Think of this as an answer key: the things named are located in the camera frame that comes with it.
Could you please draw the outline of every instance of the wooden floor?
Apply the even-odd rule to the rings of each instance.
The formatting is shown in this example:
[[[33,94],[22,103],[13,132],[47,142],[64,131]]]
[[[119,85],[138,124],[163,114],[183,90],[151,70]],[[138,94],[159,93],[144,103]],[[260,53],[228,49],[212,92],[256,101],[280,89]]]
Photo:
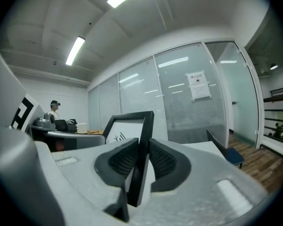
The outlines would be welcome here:
[[[234,147],[245,159],[242,170],[256,179],[269,193],[283,184],[283,159],[271,151],[255,149],[230,133],[228,147]]]

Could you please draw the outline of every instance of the glass door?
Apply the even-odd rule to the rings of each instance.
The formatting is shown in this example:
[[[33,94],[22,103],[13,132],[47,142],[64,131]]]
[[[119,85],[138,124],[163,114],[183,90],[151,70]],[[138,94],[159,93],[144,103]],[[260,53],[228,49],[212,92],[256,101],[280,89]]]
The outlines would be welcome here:
[[[230,124],[234,135],[255,146],[258,133],[258,101],[252,76],[234,42],[207,43],[224,81]]]

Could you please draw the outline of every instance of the chair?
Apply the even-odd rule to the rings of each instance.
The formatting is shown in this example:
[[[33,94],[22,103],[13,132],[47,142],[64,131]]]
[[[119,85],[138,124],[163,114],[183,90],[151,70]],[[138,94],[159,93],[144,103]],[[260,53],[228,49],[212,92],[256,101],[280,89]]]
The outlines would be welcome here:
[[[207,136],[208,141],[212,141],[215,146],[218,148],[218,150],[221,152],[221,154],[225,157],[227,161],[229,161],[233,165],[239,165],[239,168],[241,169],[242,164],[244,163],[244,158],[241,156],[241,154],[235,149],[235,148],[225,148],[213,135],[213,133],[207,129]]]

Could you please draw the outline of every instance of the cap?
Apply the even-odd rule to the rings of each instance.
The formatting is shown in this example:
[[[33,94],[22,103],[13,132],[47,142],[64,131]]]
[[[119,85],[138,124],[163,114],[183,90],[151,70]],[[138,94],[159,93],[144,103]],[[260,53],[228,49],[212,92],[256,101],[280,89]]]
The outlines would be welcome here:
[[[58,101],[52,100],[51,103],[50,103],[50,106],[53,106],[55,104],[61,105]]]

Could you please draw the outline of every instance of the blue chair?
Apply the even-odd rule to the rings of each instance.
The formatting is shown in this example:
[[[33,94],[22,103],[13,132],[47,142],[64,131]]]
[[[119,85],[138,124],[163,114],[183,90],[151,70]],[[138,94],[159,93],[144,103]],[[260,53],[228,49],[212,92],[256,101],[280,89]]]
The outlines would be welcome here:
[[[207,136],[208,140],[212,141],[215,146],[218,148],[218,150],[221,152],[221,154],[225,157],[227,161],[229,161],[233,165],[239,165],[239,168],[241,169],[242,164],[244,163],[244,158],[241,156],[241,154],[235,149],[235,148],[225,148],[213,135],[213,133],[207,129]]]

